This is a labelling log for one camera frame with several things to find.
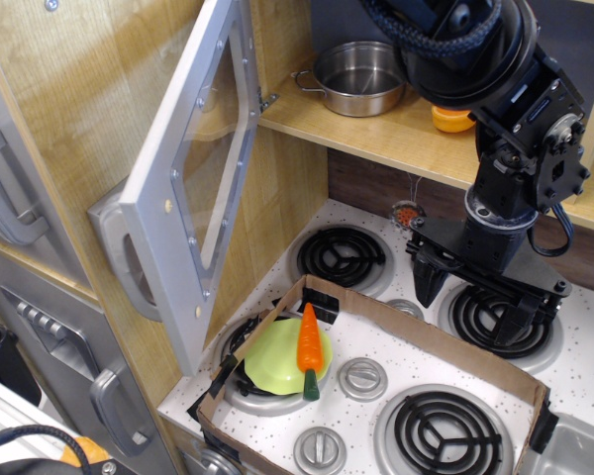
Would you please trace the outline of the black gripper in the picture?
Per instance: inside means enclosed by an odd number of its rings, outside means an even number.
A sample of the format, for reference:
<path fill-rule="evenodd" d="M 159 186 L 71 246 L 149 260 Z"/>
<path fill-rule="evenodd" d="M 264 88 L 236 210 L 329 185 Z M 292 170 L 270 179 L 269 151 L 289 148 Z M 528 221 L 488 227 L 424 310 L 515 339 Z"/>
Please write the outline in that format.
<path fill-rule="evenodd" d="M 572 290 L 569 281 L 515 236 L 487 233 L 471 221 L 417 218 L 407 252 L 412 256 L 416 298 L 429 308 L 453 275 L 510 303 L 494 342 L 512 345 L 537 311 L 554 316 Z"/>

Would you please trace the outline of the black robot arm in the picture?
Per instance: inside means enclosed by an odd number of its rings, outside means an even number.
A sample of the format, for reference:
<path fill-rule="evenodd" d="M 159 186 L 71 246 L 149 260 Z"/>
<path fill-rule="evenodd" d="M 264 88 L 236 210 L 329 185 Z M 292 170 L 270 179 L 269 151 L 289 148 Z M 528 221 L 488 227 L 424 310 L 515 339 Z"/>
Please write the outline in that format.
<path fill-rule="evenodd" d="M 398 48 L 406 76 L 430 103 L 467 111 L 479 168 L 462 222 L 418 217 L 408 244 L 418 301 L 431 304 L 455 275 L 508 305 L 492 338 L 517 340 L 553 318 L 570 285 L 548 264 L 561 248 L 537 245 L 534 226 L 582 192 L 582 97 L 539 45 L 525 1 L 367 1 L 367 15 Z"/>

